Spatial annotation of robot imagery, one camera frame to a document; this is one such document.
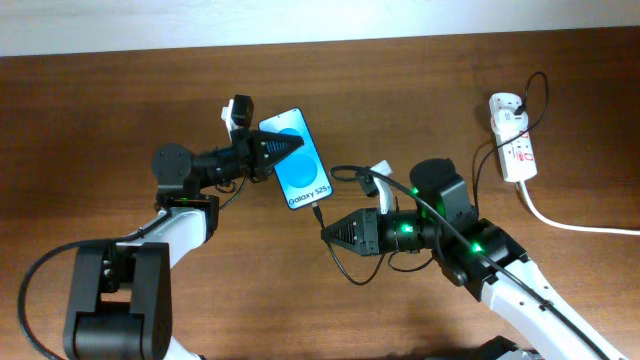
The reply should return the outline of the blue Galaxy smartphone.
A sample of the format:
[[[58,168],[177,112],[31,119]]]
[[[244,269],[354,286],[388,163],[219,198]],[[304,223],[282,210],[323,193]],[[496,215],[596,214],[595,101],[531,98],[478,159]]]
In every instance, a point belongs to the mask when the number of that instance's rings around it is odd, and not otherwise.
[[[293,108],[259,123],[266,132],[296,135],[303,145],[275,166],[285,203],[298,210],[330,197],[333,188],[320,159],[309,126],[299,108]]]

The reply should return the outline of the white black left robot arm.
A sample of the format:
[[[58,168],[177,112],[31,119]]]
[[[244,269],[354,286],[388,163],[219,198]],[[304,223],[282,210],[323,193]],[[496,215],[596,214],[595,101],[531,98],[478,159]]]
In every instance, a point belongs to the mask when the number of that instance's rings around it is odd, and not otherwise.
[[[63,333],[71,359],[194,359],[172,335],[170,270],[218,226],[220,200],[203,194],[236,179],[266,180],[304,141],[240,128],[231,144],[194,154],[165,144],[152,158],[158,215],[120,239],[79,247]]]

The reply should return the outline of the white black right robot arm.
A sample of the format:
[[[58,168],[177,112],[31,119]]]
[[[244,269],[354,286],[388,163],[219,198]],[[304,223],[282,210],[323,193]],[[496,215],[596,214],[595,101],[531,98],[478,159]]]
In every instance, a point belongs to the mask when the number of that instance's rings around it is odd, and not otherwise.
[[[386,163],[349,166],[379,206],[362,208],[321,230],[322,240],[360,256],[428,250],[442,274],[513,326],[542,359],[621,359],[617,350],[553,288],[527,251],[479,216],[449,159],[424,160],[409,187]]]

